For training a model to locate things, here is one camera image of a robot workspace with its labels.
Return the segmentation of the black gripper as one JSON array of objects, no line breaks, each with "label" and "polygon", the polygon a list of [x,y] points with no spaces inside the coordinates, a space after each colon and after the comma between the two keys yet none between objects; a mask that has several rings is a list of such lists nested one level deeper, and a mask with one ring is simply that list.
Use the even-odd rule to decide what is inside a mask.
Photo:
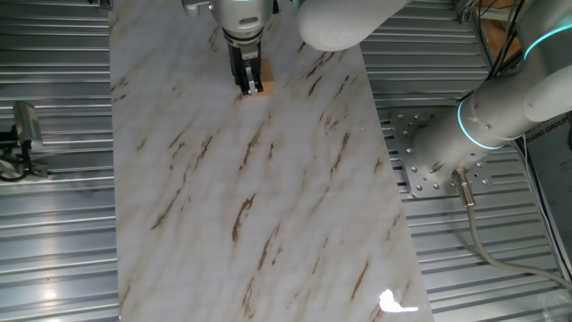
[{"label": "black gripper", "polygon": [[246,91],[246,80],[248,85],[247,93],[255,95],[262,91],[261,73],[261,42],[257,41],[246,46],[228,45],[231,72],[236,84],[241,92]]}]

